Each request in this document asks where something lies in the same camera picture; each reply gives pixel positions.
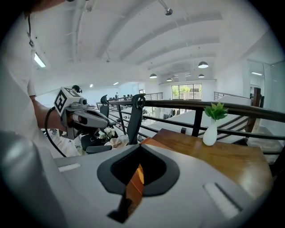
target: ceiling beam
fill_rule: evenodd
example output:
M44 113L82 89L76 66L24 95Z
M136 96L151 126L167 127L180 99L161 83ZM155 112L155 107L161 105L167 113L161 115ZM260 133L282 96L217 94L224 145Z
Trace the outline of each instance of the ceiling beam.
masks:
M141 12L143 9L145 9L148 5L155 2L155 0L144 0L137 6L135 6L134 9L130 10L129 14L122 20L120 20L115 28L111 31L109 36L106 39L106 42L102 44L100 47L97 57L102 58L104 55L104 52L108 49L110 44L113 42L114 38L119 34L119 32L125 27L125 25L132 20L139 12Z
M213 13L207 13L207 14L199 14L196 16L190 16L185 20L184 18L181 18L177 20L177 25L179 27L186 26L193 23L199 23L204 21L212 21L212 20L222 20L222 15L220 12L213 12ZM119 59L122 61L126 57L128 57L130 54L132 54L136 49L143 46L145 43L151 41L152 39L155 39L157 36L160 36L166 32L169 32L173 29L177 29L177 25L175 22L170 22L163 27L160 27L156 30L154 30L152 33L147 34L140 40L136 41L133 45L131 45L127 50L125 50Z
M216 53L205 53L202 55L197 54L197 55L183 56L183 57L179 57L176 59L171 59L171 60L168 60L165 62L161 62L161 63L155 64L155 65L151 65L151 67L149 67L149 69L155 69L155 68L162 67L162 66L165 66L168 64L179 63L179 62L182 62L185 60L193 60L193 59L199 59L199 58L201 58L201 59L216 58Z
M78 37L80 33L80 24L83 17L84 10L86 9L88 2L77 1L76 9L73 15L72 29L71 31L75 31L72 34L72 58L74 62L77 62L77 48L78 48Z
M206 44L219 44L220 41L219 41L219 38L218 37L209 37L209 38L204 38L204 39L199 39L198 41L187 41L188 43L188 46L185 42L181 42L181 43L178 43L178 44L174 44L172 46L169 46L167 49L166 48L162 48L160 49L159 51L155 52L155 53L152 53L144 58L142 58L141 60L137 61L136 64L137 65L140 65L144 62L147 62L151 59L154 59L154 58L157 58L159 56L162 56L164 54L167 54L169 52L172 52L172 51L176 51L176 50L179 50L179 49L183 49L183 48L190 48L192 46L196 46L196 45L206 45Z

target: office chair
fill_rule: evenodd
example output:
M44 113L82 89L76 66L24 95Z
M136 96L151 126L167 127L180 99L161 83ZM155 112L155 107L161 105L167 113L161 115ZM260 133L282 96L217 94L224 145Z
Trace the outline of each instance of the office chair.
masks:
M100 107L100 113L102 113L108 118L109 117L109 102L107 101L107 95L101 97L100 101L102 104L102 106ZM116 125L115 122L110 122L109 127L113 127L114 125ZM90 146L101 146L101 145L102 145L102 142L98 140L94 134L86 134L81 137L81 146L83 150L85 151Z
M144 94L137 94L132 98L132 112L130 116L130 121L128 128L126 130L129 137L129 145L134 145L138 143L137 136L138 131L143 119L143 107L145 105L146 99ZM112 149L112 146L100 146L100 147L87 147L85 150L87 154L95 154L104 151L109 151Z

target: window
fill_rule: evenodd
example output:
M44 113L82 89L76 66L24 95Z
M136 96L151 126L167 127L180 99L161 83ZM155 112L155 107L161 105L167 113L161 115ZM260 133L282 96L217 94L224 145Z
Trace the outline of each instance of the window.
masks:
M202 100L202 84L172 85L173 100Z

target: desk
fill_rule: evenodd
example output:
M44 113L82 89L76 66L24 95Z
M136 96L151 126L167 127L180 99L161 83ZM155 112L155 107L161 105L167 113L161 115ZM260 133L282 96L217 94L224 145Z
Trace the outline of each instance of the desk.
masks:
M162 129L149 144L201 159L239 184L254 199L273 184L270 168L258 147L216 142L208 147L201 138Z

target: black metal railing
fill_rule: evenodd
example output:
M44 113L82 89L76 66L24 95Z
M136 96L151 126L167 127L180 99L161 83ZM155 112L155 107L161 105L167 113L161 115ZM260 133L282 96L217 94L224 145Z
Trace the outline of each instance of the black metal railing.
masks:
M231 97L237 97L237 98L246 98L246 97L242 97L242 96L237 96L237 95L233 95L233 94L226 94L226 93L221 93L221 92L214 92L214 101L218 100L224 96L231 96Z
M154 93L154 94L146 94L145 99L147 101L157 101L157 100L162 100L163 99L163 93ZM109 99L109 102L125 102L125 101L130 101L132 99L132 96L128 96L128 97L122 97L122 98L114 98L114 99ZM96 103L97 108L100 109L100 107L102 106L101 102L97 102ZM112 105L110 104L110 110L117 110L117 106L116 105Z
M116 102L116 101L110 101L111 106L127 106L130 107L132 106L131 101L123 101L123 102ZM184 122L178 122L178 121L172 121L168 119L160 119L160 118L155 118L152 116L146 116L143 115L144 119L150 119L150 120L155 120L158 122L163 122L167 124L173 124L173 125L178 125L182 127L189 127L192 128L192 136L198 137L199 135L202 135L203 133L199 133L200 130L206 130L207 127L201 126L201 120L202 120L202 115L204 111L204 107L210 106L211 102L202 102L202 101L177 101L177 100L158 100L158 101L146 101L145 106L146 107L161 107L161 108L177 108L177 109L189 109L189 110L195 110L195 119L194 119L194 124L189 124L189 123L184 123ZM285 113L281 112L276 112L272 110L267 110L267 109L262 109L259 107L254 107L254 106L245 106L245 105L237 105L237 104L230 104L230 103L225 103L224 108L228 108L228 114L233 114L233 115L239 115L237 118L229 121L226 124L223 124L219 127L224 127L224 125L228 125L230 123L233 123L234 121L237 121L238 119L242 117L248 117L245 120L242 120L238 124L228 128L228 129L222 129L218 128L218 134L225 134L225 136L219 137L218 139L222 139L225 137L228 137L229 135L237 135L237 136L242 136L244 138L261 138L261 139L271 139L271 140L285 140L285 136L278 136L278 135L267 135L267 134L256 134L256 133L249 133L249 132L243 132L241 131L242 129L245 128L245 126L241 127L238 130L232 130L233 128L241 125L242 123L248 121L249 118L261 118L261 119L267 119L267 120L272 120L272 121L278 121L285 123ZM109 118L112 121L115 121L116 123L119 123L117 120L120 120L122 125L122 129L127 128L125 126L124 122L128 123L129 120L125 119L122 117L122 114L127 114L131 115L130 112L125 112L121 111L119 108L114 110L114 113L109 114L112 117L117 118L114 120L113 118ZM141 128L152 131L157 133L158 130L151 128L149 126L143 126L141 125ZM139 135L147 138L148 136L139 132ZM285 163L285 147L283 147L282 151L280 152L274 152L274 153L266 153L264 152L265 155L268 154L273 154L273 155L279 155L277 160L275 161L274 165L277 164L278 166L282 165Z
M162 100L163 99L163 93L146 94L144 97L147 101Z

